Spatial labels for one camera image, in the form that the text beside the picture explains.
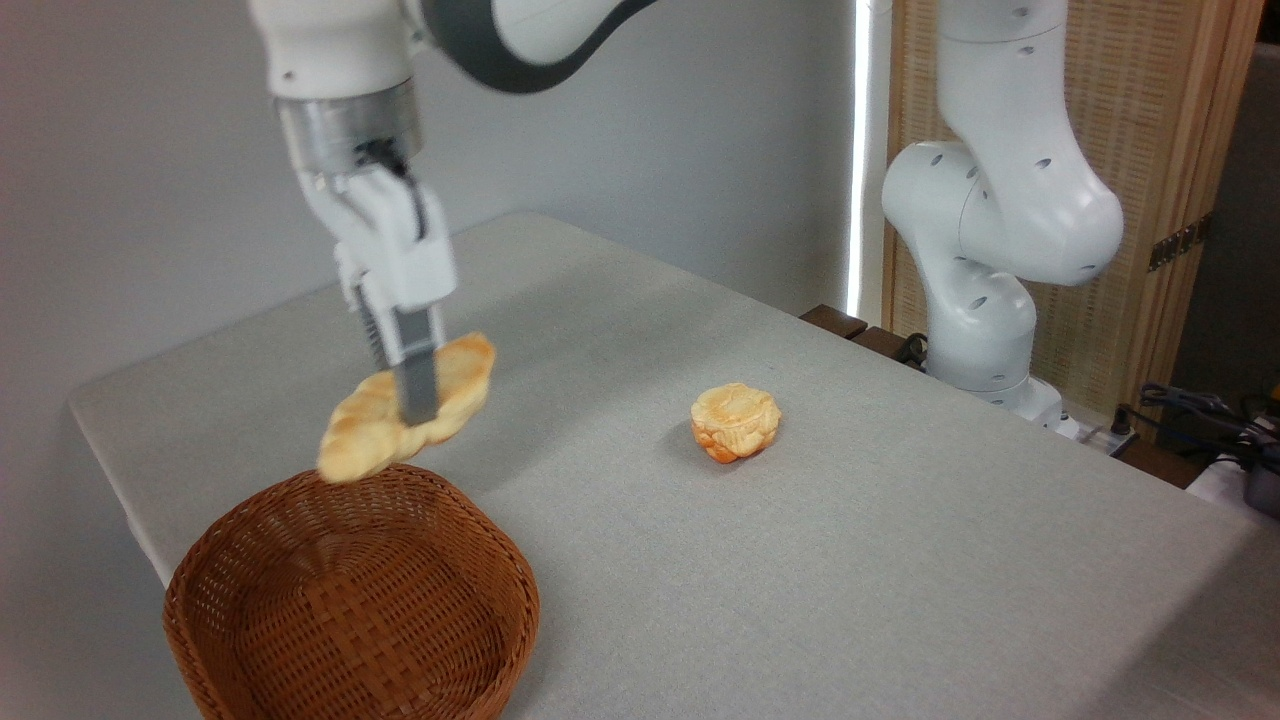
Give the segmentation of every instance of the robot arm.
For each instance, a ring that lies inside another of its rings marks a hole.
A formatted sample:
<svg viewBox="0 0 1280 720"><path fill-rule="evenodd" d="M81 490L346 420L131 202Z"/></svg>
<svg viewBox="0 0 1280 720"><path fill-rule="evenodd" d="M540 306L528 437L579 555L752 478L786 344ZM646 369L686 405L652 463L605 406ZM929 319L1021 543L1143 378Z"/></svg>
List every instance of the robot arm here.
<svg viewBox="0 0 1280 720"><path fill-rule="evenodd" d="M1036 306L1018 278L1076 286L1120 246L1120 201L1066 115L1066 0L940 0L938 108L963 142L906 147L883 206L929 305L928 373L1057 428L1030 378Z"/></svg>
<svg viewBox="0 0 1280 720"><path fill-rule="evenodd" d="M413 54L434 38L484 85L541 91L652 3L248 0L294 172L406 423L435 416L439 304L458 284L440 202L410 170L422 147Z"/></svg>

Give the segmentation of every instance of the toy bread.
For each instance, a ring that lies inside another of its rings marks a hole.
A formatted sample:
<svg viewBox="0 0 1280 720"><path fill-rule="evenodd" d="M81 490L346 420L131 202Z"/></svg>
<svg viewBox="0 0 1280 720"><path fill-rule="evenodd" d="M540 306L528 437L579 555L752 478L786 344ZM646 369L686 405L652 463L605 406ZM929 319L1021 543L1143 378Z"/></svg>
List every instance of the toy bread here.
<svg viewBox="0 0 1280 720"><path fill-rule="evenodd" d="M440 407L434 420L421 425L408 427L401 420L396 378L389 370L370 375L329 416L316 461L320 477L330 483L367 478L457 434L489 397L495 355L493 345L480 333L436 350Z"/></svg>
<svg viewBox="0 0 1280 720"><path fill-rule="evenodd" d="M782 411L773 396L742 383L713 387L690 410L694 439L717 462L749 457L773 445Z"/></svg>

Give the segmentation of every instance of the white wall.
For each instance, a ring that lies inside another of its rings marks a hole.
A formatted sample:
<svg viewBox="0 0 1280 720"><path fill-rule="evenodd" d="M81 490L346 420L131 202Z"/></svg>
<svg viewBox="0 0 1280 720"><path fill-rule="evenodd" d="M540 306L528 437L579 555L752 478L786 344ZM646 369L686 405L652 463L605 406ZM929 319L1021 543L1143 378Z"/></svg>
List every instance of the white wall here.
<svg viewBox="0 0 1280 720"><path fill-rule="evenodd" d="M845 5L659 3L534 97L424 56L419 167L456 229L535 209L838 306ZM0 720L195 716L65 398L333 278L242 3L0 5Z"/></svg>

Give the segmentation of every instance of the wicker basket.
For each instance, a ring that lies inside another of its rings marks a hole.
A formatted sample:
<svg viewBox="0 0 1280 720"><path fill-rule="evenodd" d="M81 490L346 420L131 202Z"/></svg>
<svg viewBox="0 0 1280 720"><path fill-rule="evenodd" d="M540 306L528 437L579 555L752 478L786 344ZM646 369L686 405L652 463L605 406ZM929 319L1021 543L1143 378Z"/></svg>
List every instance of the wicker basket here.
<svg viewBox="0 0 1280 720"><path fill-rule="evenodd" d="M314 471L228 512L165 598L205 717L497 717L532 652L538 588L516 546L447 480L394 465Z"/></svg>

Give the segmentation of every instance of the fake pastry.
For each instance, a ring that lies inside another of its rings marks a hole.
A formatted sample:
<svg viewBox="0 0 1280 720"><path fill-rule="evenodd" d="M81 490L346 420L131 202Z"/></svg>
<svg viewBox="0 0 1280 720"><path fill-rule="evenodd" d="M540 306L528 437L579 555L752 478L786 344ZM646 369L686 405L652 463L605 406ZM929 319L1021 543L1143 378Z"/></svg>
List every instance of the fake pastry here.
<svg viewBox="0 0 1280 720"><path fill-rule="evenodd" d="M782 420L772 395L742 383L701 393L690 415L694 439L717 462L732 462L769 447Z"/></svg>
<svg viewBox="0 0 1280 720"><path fill-rule="evenodd" d="M390 370L370 375L329 416L316 461L320 477L330 483L367 478L456 436L484 407L495 356L493 345L480 333L462 336L436 350L440 407L434 420L421 425L410 427L401 420Z"/></svg>

